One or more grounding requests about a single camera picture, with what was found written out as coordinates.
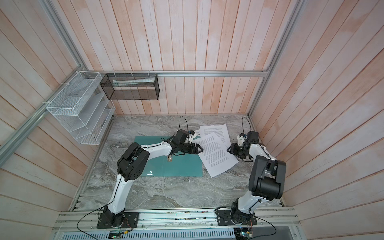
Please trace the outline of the green file folder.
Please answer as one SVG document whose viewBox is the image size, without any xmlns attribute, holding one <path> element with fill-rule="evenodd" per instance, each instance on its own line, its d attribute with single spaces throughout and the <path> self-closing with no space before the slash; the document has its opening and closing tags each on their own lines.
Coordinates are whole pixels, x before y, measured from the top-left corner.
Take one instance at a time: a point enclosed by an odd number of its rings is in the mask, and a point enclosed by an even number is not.
<svg viewBox="0 0 384 240">
<path fill-rule="evenodd" d="M 141 177 L 203 177 L 203 163 L 198 155 L 166 156 L 147 161 Z"/>
</svg>

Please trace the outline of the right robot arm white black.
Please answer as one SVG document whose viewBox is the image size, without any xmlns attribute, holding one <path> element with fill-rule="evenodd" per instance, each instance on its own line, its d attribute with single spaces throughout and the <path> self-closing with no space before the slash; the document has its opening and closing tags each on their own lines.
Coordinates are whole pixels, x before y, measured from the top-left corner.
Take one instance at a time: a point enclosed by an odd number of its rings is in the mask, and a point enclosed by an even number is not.
<svg viewBox="0 0 384 240">
<path fill-rule="evenodd" d="M 273 157 L 259 142 L 258 132 L 241 133 L 237 140 L 227 152 L 241 160 L 248 158 L 254 164 L 247 192 L 237 198 L 231 207 L 231 221 L 240 225 L 250 222 L 255 209 L 261 204 L 282 197 L 287 165 Z"/>
</svg>

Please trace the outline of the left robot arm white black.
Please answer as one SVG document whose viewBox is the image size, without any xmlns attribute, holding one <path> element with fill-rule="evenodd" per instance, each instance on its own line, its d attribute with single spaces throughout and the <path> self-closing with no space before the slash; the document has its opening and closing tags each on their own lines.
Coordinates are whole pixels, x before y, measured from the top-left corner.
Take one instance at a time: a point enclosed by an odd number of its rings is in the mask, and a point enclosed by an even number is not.
<svg viewBox="0 0 384 240">
<path fill-rule="evenodd" d="M 125 204 L 134 181 L 144 172 L 147 162 L 151 159 L 172 156 L 177 153 L 182 155 L 198 155 L 203 148 L 193 143 L 195 132 L 178 130 L 168 139 L 152 145 L 132 143 L 117 162 L 117 182 L 109 203 L 103 208 L 100 222 L 112 228 L 121 227 L 124 223 Z"/>
</svg>

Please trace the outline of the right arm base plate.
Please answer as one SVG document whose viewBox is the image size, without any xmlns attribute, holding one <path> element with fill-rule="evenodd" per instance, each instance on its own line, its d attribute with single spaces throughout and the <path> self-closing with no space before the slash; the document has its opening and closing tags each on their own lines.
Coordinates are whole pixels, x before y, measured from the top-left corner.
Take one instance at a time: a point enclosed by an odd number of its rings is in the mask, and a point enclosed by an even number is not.
<svg viewBox="0 0 384 240">
<path fill-rule="evenodd" d="M 216 209 L 214 213 L 219 226 L 256 226 L 258 224 L 255 216 L 237 210 L 233 213 L 229 209 Z"/>
</svg>

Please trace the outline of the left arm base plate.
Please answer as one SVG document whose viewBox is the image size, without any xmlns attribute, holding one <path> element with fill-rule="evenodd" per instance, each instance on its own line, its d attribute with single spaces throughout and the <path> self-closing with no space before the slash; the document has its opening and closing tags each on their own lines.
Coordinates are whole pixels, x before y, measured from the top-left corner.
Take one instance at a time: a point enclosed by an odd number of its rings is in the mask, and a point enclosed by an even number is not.
<svg viewBox="0 0 384 240">
<path fill-rule="evenodd" d="M 139 214 L 139 212 L 127 212 L 117 215 L 102 213 L 99 217 L 97 229 L 135 229 L 138 226 Z"/>
</svg>

